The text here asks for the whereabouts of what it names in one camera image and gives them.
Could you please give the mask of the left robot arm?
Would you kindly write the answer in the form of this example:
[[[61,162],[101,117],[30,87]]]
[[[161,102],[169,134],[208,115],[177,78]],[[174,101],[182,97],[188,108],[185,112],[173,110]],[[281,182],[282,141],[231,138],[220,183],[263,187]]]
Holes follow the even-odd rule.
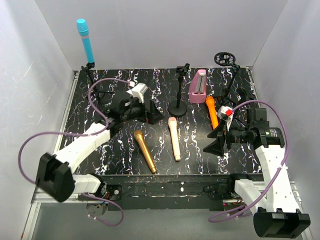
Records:
[[[100,118],[68,146],[39,160],[35,184],[58,202],[73,194],[94,194],[103,197],[107,183],[97,174],[75,174],[78,166],[99,146],[108,142],[123,127],[124,122],[137,120],[150,125],[158,124],[164,116],[154,100],[142,101],[128,92],[115,95],[115,101],[102,112]]]

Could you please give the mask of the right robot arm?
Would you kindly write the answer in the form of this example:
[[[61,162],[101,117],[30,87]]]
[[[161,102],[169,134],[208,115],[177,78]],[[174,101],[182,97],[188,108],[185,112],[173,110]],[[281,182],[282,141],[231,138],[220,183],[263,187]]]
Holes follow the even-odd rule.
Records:
[[[311,224],[309,214],[303,213],[294,196],[283,159],[287,156],[285,137],[278,127],[270,127],[265,108],[246,111],[243,128],[232,126],[230,107],[219,110],[220,123],[208,135],[214,141],[206,146],[205,153],[222,157],[224,148],[233,144],[250,144],[258,157],[265,189],[260,192],[248,174],[233,173],[227,181],[227,191],[238,195],[251,211],[253,226],[261,238],[295,239]]]

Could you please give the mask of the blue microphone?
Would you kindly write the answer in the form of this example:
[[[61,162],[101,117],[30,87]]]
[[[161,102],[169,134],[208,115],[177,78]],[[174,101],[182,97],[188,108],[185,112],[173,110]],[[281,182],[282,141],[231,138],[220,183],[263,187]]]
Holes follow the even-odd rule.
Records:
[[[80,18],[76,20],[76,26],[82,40],[87,62],[93,64],[95,62],[95,59],[90,41],[88,24],[85,19]]]

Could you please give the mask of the gold microphone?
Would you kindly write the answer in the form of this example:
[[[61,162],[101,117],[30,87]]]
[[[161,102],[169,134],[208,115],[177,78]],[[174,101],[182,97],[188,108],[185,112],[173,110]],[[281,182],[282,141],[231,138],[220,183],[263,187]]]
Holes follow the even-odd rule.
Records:
[[[153,157],[149,151],[149,148],[145,142],[144,134],[142,133],[141,130],[136,130],[134,132],[134,138],[137,141],[137,143],[142,151],[142,154],[145,158],[145,161],[148,165],[149,170],[151,171],[152,174],[155,174],[157,172],[157,168],[154,163]]]

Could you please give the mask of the shock-mount tripod mic stand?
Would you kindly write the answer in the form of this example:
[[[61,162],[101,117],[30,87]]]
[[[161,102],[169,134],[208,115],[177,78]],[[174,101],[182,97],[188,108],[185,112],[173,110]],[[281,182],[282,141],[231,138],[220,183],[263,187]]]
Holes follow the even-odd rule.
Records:
[[[218,107],[235,107],[253,99],[250,95],[249,84],[244,83],[245,80],[249,80],[248,70],[236,63],[234,54],[225,51],[218,52],[214,55],[214,62],[226,73],[226,82],[221,94],[213,97],[214,100],[217,100]]]

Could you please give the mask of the black tripod mic stand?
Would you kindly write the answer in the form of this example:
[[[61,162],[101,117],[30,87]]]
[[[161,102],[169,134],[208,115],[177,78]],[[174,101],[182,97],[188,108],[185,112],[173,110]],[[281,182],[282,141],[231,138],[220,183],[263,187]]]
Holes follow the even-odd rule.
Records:
[[[88,63],[86,64],[86,66],[81,66],[81,70],[86,72],[87,77],[88,77],[89,80],[90,80],[90,83],[91,83],[90,86],[92,86],[92,85],[95,83],[94,78],[93,78],[92,75],[91,75],[91,69],[93,69],[94,67],[95,67],[95,63],[94,63],[94,62],[92,62],[92,63],[88,62]],[[97,101],[97,107],[98,107],[99,109],[101,109],[101,108],[105,105],[105,104],[103,103],[104,97],[105,97],[106,95],[112,95],[112,94],[114,94],[114,93],[115,93],[114,91],[100,90],[100,89],[98,89],[96,86],[94,86],[94,87],[92,88],[92,90],[91,90],[91,94],[92,94],[92,95],[94,96],[94,98],[96,99],[96,101]]]

